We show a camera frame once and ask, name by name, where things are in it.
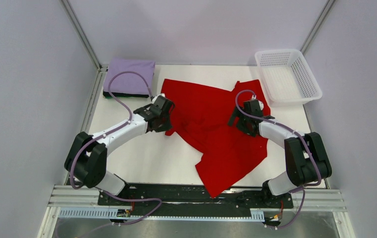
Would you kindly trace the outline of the red t shirt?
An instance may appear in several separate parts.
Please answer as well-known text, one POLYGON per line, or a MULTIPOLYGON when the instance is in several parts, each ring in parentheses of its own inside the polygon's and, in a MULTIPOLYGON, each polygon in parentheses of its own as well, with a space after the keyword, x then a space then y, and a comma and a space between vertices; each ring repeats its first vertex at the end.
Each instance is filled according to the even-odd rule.
POLYGON ((171 130, 203 155, 195 165, 212 198, 245 177, 268 155, 268 140, 251 137, 228 122, 235 102, 250 100, 255 93, 265 102, 259 80, 237 81, 231 91, 206 85, 165 79, 161 92, 174 102, 171 130))

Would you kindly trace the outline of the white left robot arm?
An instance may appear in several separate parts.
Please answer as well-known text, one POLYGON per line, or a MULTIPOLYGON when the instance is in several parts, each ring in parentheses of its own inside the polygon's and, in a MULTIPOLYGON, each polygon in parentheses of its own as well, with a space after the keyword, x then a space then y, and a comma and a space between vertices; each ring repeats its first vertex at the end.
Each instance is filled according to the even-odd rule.
POLYGON ((108 129, 94 134, 84 131, 77 134, 64 162, 70 178, 78 179, 88 188, 109 192, 118 205, 126 204, 130 198, 130 191, 125 188, 127 183, 107 171, 107 158, 137 136, 152 131, 169 131, 174 107, 173 101, 159 94, 152 98, 150 104, 131 111, 128 119, 108 129))

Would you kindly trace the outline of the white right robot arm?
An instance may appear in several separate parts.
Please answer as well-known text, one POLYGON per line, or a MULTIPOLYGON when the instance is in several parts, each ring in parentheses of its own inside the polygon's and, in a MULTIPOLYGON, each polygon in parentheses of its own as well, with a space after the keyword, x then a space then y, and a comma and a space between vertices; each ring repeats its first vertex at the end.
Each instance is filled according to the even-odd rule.
POLYGON ((285 193, 319 185, 332 175, 322 137, 316 132, 299 133, 272 116, 264 116, 261 101, 251 99, 235 106, 228 122, 229 126, 233 124, 250 137, 268 139, 284 149, 285 172, 263 184, 267 189, 261 193, 261 200, 267 207, 279 203, 285 193))

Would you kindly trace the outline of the lavender folded t shirt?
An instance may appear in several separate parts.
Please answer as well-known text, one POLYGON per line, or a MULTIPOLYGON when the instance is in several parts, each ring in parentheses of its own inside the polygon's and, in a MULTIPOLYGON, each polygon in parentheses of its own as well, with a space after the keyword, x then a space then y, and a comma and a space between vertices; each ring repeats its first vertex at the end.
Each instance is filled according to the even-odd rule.
POLYGON ((114 57, 108 65, 103 91, 127 94, 149 94, 156 63, 153 60, 114 57))

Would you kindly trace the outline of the black folded t shirt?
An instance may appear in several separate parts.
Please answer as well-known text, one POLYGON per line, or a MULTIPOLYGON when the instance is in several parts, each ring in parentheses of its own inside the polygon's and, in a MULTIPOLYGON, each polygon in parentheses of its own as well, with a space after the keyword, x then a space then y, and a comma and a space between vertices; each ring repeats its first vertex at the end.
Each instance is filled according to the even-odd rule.
MULTIPOLYGON (((149 94, 127 94, 127 93, 117 93, 117 92, 112 92, 112 94, 115 97, 136 97, 136 98, 149 98, 149 94)), ((107 92, 103 91, 103 96, 106 98, 112 98, 112 95, 107 92)))

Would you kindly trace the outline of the white plastic basket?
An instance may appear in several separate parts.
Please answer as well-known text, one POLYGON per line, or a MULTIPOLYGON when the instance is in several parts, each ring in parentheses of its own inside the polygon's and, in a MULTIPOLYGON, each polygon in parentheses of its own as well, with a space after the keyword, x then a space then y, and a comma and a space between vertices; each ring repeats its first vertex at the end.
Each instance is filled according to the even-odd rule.
POLYGON ((304 105, 322 98, 320 86, 299 50, 258 51, 255 60, 270 106, 304 105))

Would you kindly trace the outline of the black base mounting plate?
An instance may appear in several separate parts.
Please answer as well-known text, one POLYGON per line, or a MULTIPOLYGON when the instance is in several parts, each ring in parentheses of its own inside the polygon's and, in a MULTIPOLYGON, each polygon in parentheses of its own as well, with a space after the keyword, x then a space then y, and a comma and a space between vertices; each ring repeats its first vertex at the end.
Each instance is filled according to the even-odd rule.
POLYGON ((290 194, 272 196, 261 187, 231 187, 213 198, 203 185, 132 183, 119 195, 122 201, 111 198, 104 192, 98 197, 101 206, 130 206, 133 215, 145 215, 158 202, 162 205, 153 213, 154 216, 177 217, 249 217, 251 209, 292 209, 290 194))

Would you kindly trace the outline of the aluminium front rail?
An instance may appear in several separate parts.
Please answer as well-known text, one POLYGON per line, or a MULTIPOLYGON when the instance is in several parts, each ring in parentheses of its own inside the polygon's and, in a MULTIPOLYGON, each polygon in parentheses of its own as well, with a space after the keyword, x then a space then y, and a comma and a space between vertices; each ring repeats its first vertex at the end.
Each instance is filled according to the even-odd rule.
MULTIPOLYGON (((339 189, 306 188, 304 211, 346 212, 339 189)), ((75 190, 69 185, 56 185, 48 201, 49 207, 99 207, 99 191, 95 188, 75 190)))

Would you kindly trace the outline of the right aluminium frame post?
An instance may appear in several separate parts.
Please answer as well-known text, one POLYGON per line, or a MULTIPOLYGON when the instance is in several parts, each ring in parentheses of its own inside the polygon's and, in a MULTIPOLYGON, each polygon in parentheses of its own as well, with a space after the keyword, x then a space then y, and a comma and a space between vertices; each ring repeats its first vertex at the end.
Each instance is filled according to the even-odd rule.
POLYGON ((336 3, 336 0, 326 0, 325 1, 325 4, 324 4, 321 12, 319 13, 317 19, 315 20, 313 26, 311 27, 306 39, 304 40, 304 42, 303 42, 303 44, 300 48, 300 52, 303 55, 305 55, 306 52, 308 51, 308 49, 310 48, 312 42, 316 38, 320 28, 324 24, 325 19, 328 17, 328 15, 331 12, 331 9, 335 5, 335 3, 336 3))

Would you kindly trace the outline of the aluminium frame post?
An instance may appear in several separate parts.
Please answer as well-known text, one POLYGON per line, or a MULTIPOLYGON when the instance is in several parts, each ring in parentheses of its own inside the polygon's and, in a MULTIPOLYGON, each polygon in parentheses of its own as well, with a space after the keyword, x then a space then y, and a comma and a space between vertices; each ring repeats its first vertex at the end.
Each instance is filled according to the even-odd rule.
POLYGON ((77 33, 84 49, 86 50, 92 64, 94 65, 94 67, 100 71, 102 69, 102 65, 101 63, 99 62, 99 59, 98 57, 96 56, 95 54, 95 51, 93 50, 93 47, 91 46, 79 20, 78 20, 78 17, 70 3, 69 0, 60 0, 59 1, 67 15, 67 17, 69 18, 75 32, 77 33))
POLYGON ((308 49, 310 48, 312 42, 316 38, 320 28, 324 24, 325 19, 328 17, 328 15, 331 12, 331 9, 335 5, 335 3, 336 3, 336 0, 326 0, 325 1, 325 4, 324 4, 321 12, 319 13, 317 19, 315 20, 313 26, 311 27, 306 39, 304 40, 304 42, 303 42, 303 44, 300 48, 300 52, 303 55, 305 55, 306 52, 308 51, 308 49))

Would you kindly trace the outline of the left aluminium frame post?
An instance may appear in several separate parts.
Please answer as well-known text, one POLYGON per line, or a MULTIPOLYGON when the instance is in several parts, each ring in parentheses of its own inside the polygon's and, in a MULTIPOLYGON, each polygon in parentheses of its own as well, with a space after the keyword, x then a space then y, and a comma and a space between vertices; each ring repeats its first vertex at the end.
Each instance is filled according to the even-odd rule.
POLYGON ((69 18, 75 32, 77 33, 84 49, 86 50, 92 64, 94 65, 94 67, 100 71, 102 69, 102 65, 101 63, 99 62, 99 59, 98 57, 96 56, 95 54, 95 51, 93 50, 93 47, 91 46, 79 20, 78 20, 78 17, 70 3, 69 0, 60 0, 59 1, 67 15, 67 17, 69 18))

